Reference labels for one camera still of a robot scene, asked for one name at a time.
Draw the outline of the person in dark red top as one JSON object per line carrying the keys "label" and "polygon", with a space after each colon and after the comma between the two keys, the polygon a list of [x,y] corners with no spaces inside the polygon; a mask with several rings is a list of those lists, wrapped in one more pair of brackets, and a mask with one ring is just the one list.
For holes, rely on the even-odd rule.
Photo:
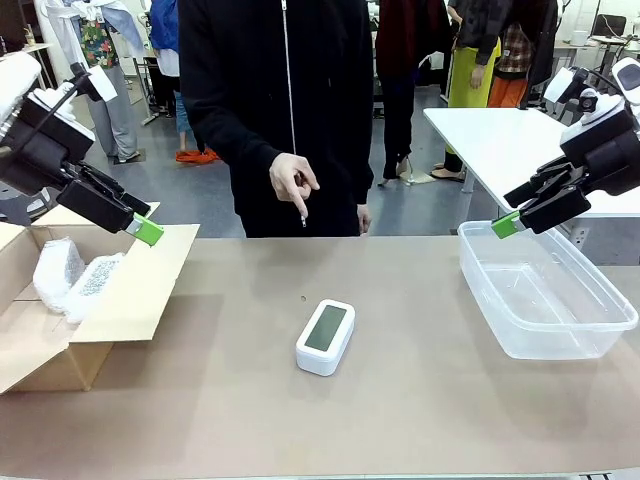
{"label": "person in dark red top", "polygon": [[451,44],[443,0],[380,0],[376,73],[382,88],[385,165],[380,187],[409,169],[420,62]]}

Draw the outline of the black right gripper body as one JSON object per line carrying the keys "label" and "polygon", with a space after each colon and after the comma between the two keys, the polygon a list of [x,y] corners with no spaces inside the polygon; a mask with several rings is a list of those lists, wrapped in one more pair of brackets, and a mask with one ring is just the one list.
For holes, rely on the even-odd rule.
{"label": "black right gripper body", "polygon": [[640,187],[640,138],[636,120],[624,106],[602,118],[567,128],[560,148],[581,172],[578,189],[583,195],[604,191],[619,196]]}

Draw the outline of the bubble-wrapped white clock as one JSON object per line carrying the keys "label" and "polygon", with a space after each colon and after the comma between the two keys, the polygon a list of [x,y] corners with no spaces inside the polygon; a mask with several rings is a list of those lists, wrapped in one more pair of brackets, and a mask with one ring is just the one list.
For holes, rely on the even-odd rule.
{"label": "bubble-wrapped white clock", "polygon": [[63,312],[68,324],[79,325],[87,317],[124,257],[119,252],[96,257],[89,263],[64,299]]}
{"label": "bubble-wrapped white clock", "polygon": [[66,297],[85,269],[86,264],[69,237],[50,240],[40,252],[32,283],[48,309],[63,313]]}

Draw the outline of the orange cloth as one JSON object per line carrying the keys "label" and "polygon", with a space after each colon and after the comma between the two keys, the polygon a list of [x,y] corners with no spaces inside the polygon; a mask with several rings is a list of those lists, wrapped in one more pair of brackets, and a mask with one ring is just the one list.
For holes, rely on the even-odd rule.
{"label": "orange cloth", "polygon": [[205,148],[203,151],[178,151],[175,155],[175,159],[180,163],[208,164],[215,162],[219,157],[213,150]]}

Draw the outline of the mannequin with floral shirt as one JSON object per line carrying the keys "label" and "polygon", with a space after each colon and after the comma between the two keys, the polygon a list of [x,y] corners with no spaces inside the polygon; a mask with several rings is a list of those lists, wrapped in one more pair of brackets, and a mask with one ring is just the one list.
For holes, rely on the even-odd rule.
{"label": "mannequin with floral shirt", "polygon": [[140,152],[131,101],[113,40],[117,33],[131,54],[143,53],[134,17],[120,0],[43,1],[43,11],[68,63],[101,68],[115,89],[116,96],[110,100],[87,101],[105,155],[116,164],[137,159]]}

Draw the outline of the light wooden desk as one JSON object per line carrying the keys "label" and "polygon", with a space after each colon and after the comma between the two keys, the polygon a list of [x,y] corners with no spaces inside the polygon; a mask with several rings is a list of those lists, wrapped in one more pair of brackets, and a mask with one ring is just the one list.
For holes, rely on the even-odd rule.
{"label": "light wooden desk", "polygon": [[26,45],[21,50],[16,52],[9,52],[0,56],[0,62],[8,60],[10,57],[17,55],[18,53],[26,53],[33,56],[42,66],[44,65],[41,51],[46,51],[52,46],[52,43],[35,43],[33,45]]}

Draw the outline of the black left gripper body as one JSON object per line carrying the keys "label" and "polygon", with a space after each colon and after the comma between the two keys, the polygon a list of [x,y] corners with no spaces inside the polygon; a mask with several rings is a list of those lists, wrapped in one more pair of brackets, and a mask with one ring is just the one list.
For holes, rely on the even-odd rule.
{"label": "black left gripper body", "polygon": [[81,178],[81,163],[95,142],[83,125],[52,113],[33,93],[24,95],[0,135],[0,181],[26,194],[59,192]]}

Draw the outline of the person in yellow apron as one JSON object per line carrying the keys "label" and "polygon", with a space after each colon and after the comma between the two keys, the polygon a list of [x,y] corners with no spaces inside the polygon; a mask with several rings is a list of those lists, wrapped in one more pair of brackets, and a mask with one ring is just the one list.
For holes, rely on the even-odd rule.
{"label": "person in yellow apron", "polygon": [[453,45],[448,107],[486,108],[496,60],[501,54],[500,33],[509,10],[508,0],[452,0],[461,18]]}

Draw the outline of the white table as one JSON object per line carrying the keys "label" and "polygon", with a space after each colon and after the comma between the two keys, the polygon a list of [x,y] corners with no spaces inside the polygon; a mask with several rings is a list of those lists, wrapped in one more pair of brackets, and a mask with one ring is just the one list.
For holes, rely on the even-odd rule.
{"label": "white table", "polygon": [[504,196],[560,158],[566,126],[534,109],[426,108],[423,114],[500,208]]}

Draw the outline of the mannequin with plaid shirt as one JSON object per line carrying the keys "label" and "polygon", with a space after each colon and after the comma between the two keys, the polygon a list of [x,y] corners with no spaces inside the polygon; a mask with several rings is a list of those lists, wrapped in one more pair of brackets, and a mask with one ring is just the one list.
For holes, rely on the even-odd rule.
{"label": "mannequin with plaid shirt", "polygon": [[528,85],[533,45],[518,22],[512,23],[502,38],[502,54],[493,71],[489,108],[518,107]]}

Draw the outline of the gray office desk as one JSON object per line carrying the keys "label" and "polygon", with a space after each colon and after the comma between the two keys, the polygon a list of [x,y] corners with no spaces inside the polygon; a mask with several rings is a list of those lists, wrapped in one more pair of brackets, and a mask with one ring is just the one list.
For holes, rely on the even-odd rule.
{"label": "gray office desk", "polygon": [[624,38],[590,37],[583,46],[571,45],[557,40],[554,46],[552,70],[556,73],[562,67],[585,67],[598,70],[602,64],[608,68],[613,61],[624,57],[640,60],[640,41]]}

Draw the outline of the clear plastic container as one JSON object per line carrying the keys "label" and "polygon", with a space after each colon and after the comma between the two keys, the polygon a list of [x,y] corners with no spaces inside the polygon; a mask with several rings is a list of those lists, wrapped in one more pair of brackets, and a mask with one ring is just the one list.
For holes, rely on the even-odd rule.
{"label": "clear plastic container", "polygon": [[640,315],[561,232],[499,238],[488,221],[458,227],[460,267],[504,352],[520,360],[603,357]]}

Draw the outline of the person's right hand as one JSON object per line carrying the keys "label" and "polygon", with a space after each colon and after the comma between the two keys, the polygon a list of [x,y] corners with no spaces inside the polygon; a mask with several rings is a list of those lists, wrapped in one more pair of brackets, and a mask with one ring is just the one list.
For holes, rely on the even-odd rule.
{"label": "person's right hand", "polygon": [[293,203],[300,217],[306,219],[308,208],[305,201],[313,191],[320,189],[308,160],[298,155],[281,153],[273,160],[269,177],[276,198]]}

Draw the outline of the open cardboard box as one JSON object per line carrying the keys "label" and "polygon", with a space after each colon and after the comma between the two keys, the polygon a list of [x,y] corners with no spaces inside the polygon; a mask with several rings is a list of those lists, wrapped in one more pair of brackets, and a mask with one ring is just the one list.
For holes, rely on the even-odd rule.
{"label": "open cardboard box", "polygon": [[[169,225],[149,246],[62,206],[29,227],[0,223],[0,395],[88,391],[116,343],[151,340],[198,229]],[[32,284],[45,243],[63,238],[74,241],[85,261],[124,256],[77,327],[48,309]]]}

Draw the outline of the unwrapped white digital clock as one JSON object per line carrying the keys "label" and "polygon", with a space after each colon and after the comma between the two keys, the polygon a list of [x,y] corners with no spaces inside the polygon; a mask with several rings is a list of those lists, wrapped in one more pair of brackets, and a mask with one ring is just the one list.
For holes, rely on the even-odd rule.
{"label": "unwrapped white digital clock", "polygon": [[350,304],[320,301],[296,341],[297,366],[315,375],[333,375],[351,339],[355,318]]}

